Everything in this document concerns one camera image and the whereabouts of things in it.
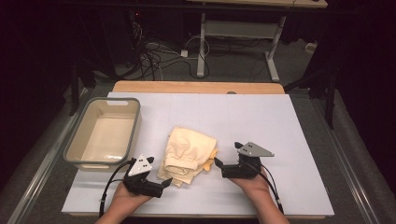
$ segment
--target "cable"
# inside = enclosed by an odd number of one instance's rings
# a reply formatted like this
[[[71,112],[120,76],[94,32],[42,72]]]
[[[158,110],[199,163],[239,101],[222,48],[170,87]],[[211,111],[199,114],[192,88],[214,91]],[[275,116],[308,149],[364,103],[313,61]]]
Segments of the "cable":
[[[106,201],[106,196],[107,196],[108,187],[110,186],[111,183],[114,182],[114,181],[113,181],[113,178],[114,178],[114,176],[117,174],[117,172],[118,172],[123,166],[128,165],[128,164],[132,164],[132,161],[125,161],[125,162],[123,162],[123,163],[114,171],[113,175],[111,175],[110,179],[108,180],[108,182],[107,182],[107,184],[106,184],[106,187],[105,187],[105,190],[104,190],[103,195],[102,195],[102,199],[100,200],[99,218],[105,213],[105,201]]]
[[[277,203],[277,208],[280,210],[280,212],[281,212],[282,214],[285,214],[284,211],[283,211],[282,202],[280,201],[279,196],[278,196],[278,194],[277,194],[277,190],[274,189],[273,185],[272,185],[271,182],[268,180],[268,178],[267,178],[265,175],[263,175],[262,172],[257,171],[256,168],[254,168],[254,166],[252,166],[251,164],[249,164],[249,163],[247,163],[247,162],[244,162],[243,164],[247,165],[247,166],[250,167],[252,170],[256,171],[257,174],[260,175],[260,176],[265,180],[265,182],[267,182],[268,186],[270,187],[271,191],[272,191],[273,194],[274,194],[274,197],[275,197],[275,200],[276,200],[276,203]]]

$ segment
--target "beige plastic bin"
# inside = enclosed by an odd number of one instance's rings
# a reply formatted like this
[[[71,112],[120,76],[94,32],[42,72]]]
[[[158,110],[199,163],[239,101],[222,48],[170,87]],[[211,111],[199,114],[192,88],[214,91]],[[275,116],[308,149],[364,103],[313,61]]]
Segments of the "beige plastic bin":
[[[78,119],[64,159],[83,171],[114,172],[134,155],[140,122],[137,99],[93,98]]]

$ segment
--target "folded fabric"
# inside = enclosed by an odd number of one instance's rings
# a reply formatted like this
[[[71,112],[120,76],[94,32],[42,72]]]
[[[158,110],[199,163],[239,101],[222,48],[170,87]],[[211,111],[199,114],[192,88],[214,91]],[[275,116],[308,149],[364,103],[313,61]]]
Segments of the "folded fabric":
[[[163,162],[157,176],[161,179],[174,178],[173,184],[190,184],[203,169],[210,170],[216,155],[217,140],[186,128],[175,127],[165,149]]]

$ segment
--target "hand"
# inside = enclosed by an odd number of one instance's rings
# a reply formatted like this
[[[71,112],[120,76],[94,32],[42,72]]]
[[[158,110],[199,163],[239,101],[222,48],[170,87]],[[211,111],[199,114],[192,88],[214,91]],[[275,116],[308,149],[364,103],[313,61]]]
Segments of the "hand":
[[[263,168],[262,174],[267,177]],[[256,175],[253,179],[230,178],[230,180],[239,186],[250,200],[260,198],[262,194],[270,193],[267,182],[260,175]]]
[[[267,174],[263,168],[262,174],[267,177]],[[230,180],[239,186],[253,203],[257,211],[257,217],[261,224],[289,223],[285,216],[283,216],[283,214],[274,204],[270,194],[269,186],[262,176],[256,175],[256,177],[253,179],[230,178]]]
[[[110,206],[96,223],[121,223],[140,205],[148,202],[151,198],[152,197],[146,195],[132,194],[127,188],[125,188],[124,184],[120,182],[114,192]]]

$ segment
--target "white board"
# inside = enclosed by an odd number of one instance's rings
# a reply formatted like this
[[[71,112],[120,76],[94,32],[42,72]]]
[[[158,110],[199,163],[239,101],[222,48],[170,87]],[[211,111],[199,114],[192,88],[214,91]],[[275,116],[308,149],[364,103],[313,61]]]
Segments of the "white board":
[[[299,120],[287,94],[195,94],[111,92],[109,97],[134,97],[141,104],[142,123],[135,157],[154,157],[148,180],[160,183],[167,137],[175,126],[212,136],[218,140],[217,157],[236,164],[234,142],[253,142],[273,153],[262,158],[273,175],[287,216],[332,216],[326,189],[304,138]],[[98,213],[109,173],[78,171],[64,203],[63,212]],[[117,184],[107,193],[108,207]],[[136,212],[142,216],[254,216],[255,211],[240,188],[221,177],[214,164],[190,185],[170,186],[161,199],[154,198]]]

